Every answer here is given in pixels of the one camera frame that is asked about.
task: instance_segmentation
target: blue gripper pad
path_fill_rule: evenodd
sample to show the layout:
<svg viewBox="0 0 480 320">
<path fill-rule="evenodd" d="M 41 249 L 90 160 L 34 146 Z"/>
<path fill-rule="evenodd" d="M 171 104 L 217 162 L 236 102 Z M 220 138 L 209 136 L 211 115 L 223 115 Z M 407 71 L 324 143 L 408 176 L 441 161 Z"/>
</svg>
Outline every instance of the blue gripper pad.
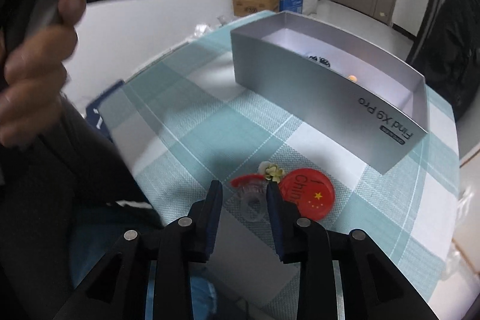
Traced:
<svg viewBox="0 0 480 320">
<path fill-rule="evenodd" d="M 217 237 L 218 223 L 220 222 L 220 212 L 223 203 L 223 187 L 219 181 L 212 181 L 208 190 L 205 202 L 212 201 L 210 216 L 206 224 L 206 246 L 205 254 L 209 257 L 215 247 L 215 239 Z"/>
<path fill-rule="evenodd" d="M 267 186 L 267 209 L 270 225 L 272 226 L 273 241 L 275 244 L 275 251 L 283 259 L 285 249 L 283 247 L 283 227 L 282 219 L 280 217 L 283 198 L 275 182 L 270 182 Z"/>
</svg>

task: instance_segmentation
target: hand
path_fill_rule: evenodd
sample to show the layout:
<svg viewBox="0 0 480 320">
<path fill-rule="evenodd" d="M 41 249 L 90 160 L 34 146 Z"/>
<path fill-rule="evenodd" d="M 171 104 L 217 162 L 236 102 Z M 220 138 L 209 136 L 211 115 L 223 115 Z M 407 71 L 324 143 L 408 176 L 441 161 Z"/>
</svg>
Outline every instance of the hand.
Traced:
<svg viewBox="0 0 480 320">
<path fill-rule="evenodd" d="M 59 120 L 60 90 L 67 78 L 62 62 L 75 50 L 74 26 L 85 7 L 86 0 L 58 0 L 63 23 L 29 37 L 6 60 L 0 31 L 0 69 L 5 64 L 9 85 L 0 93 L 0 143 L 4 146 L 25 145 Z"/>
</svg>

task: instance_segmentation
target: metal screw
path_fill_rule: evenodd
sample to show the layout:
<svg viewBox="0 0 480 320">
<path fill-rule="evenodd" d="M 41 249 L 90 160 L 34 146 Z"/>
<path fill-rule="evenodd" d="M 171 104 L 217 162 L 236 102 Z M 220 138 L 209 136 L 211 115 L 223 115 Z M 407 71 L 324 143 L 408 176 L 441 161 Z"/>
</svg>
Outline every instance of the metal screw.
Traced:
<svg viewBox="0 0 480 320">
<path fill-rule="evenodd" d="M 190 217 L 182 217 L 179 221 L 178 224 L 180 226 L 189 226 L 192 223 Z"/>
<path fill-rule="evenodd" d="M 360 229 L 353 231 L 352 236 L 355 240 L 364 240 L 366 238 L 365 232 Z"/>
<path fill-rule="evenodd" d="M 136 239 L 138 236 L 138 233 L 137 231 L 134 231 L 133 229 L 130 229 L 130 231 L 127 231 L 123 234 L 123 238 L 125 240 L 133 240 L 133 239 Z"/>
<path fill-rule="evenodd" d="M 305 217 L 300 217 L 297 220 L 297 225 L 302 226 L 303 228 L 306 228 L 306 227 L 310 226 L 310 224 L 311 224 L 310 220 L 305 218 Z"/>
</svg>

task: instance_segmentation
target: table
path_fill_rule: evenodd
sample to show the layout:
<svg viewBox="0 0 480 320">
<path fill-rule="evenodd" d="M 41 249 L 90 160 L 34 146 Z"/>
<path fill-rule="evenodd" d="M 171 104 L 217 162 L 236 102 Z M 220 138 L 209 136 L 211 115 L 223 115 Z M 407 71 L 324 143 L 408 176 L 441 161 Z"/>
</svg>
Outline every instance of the table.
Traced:
<svg viewBox="0 0 480 320">
<path fill-rule="evenodd" d="M 311 167 L 327 174 L 337 198 L 324 227 L 365 230 L 428 300 L 456 216 L 459 159 L 450 105 L 428 90 L 430 134 L 382 176 L 235 83 L 230 31 L 266 15 L 245 17 L 178 48 L 111 95 L 100 113 L 122 157 L 164 224 L 186 215 L 212 179 L 223 183 L 217 243 L 205 273 L 275 319 L 296 317 L 299 266 L 279 262 L 268 216 L 245 221 L 229 186 L 264 160 L 287 171 Z M 342 312 L 341 293 L 338 301 Z"/>
</svg>

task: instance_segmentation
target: light blue tablecloth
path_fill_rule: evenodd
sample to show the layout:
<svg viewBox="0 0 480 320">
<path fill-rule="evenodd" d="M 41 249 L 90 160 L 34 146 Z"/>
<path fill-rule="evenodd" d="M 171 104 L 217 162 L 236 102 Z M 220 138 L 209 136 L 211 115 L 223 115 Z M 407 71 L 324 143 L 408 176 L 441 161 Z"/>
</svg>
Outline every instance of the light blue tablecloth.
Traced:
<svg viewBox="0 0 480 320">
<path fill-rule="evenodd" d="M 229 180 L 263 160 L 329 175 L 336 201 L 327 229 L 364 229 L 428 300 L 445 264 L 458 197 L 458 144 L 450 105 L 428 90 L 431 132 L 384 176 L 290 113 L 234 80 L 225 26 L 160 58 L 100 107 L 115 143 L 164 223 L 185 215 L 212 179 L 224 209 L 208 269 L 276 319 L 294 319 L 298 265 L 274 252 L 268 216 L 245 221 Z"/>
</svg>

